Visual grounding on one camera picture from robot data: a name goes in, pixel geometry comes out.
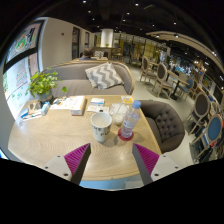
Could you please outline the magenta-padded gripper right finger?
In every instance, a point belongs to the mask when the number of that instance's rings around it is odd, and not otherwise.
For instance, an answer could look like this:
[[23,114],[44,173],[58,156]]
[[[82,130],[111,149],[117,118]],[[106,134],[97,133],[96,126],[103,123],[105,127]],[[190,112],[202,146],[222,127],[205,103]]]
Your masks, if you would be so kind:
[[136,143],[132,146],[132,154],[136,160],[144,185],[150,184],[182,169],[182,167],[175,163],[167,154],[158,155]]

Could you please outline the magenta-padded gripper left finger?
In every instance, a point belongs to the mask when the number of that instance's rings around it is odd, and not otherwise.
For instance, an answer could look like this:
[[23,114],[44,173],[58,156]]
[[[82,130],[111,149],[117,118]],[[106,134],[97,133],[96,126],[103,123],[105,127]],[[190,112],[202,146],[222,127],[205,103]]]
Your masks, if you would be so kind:
[[43,166],[43,169],[79,185],[90,154],[91,144],[87,143],[66,155],[56,155]]

